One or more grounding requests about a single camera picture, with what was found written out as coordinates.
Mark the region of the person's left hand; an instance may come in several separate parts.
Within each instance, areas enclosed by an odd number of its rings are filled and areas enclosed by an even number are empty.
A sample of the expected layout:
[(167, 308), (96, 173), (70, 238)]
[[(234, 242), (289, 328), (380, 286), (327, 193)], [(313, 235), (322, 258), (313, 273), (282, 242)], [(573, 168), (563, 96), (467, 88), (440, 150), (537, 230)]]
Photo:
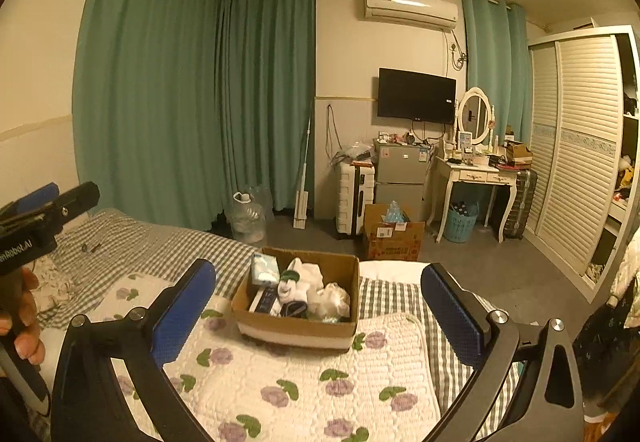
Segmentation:
[(37, 307), (32, 291), (38, 285), (38, 278), (26, 266), (22, 271), (22, 290), (17, 301), (17, 317), (22, 326), (15, 335), (14, 347), (17, 355), (32, 365), (40, 365), (46, 356), (46, 348), (40, 340), (40, 326), (37, 320)]

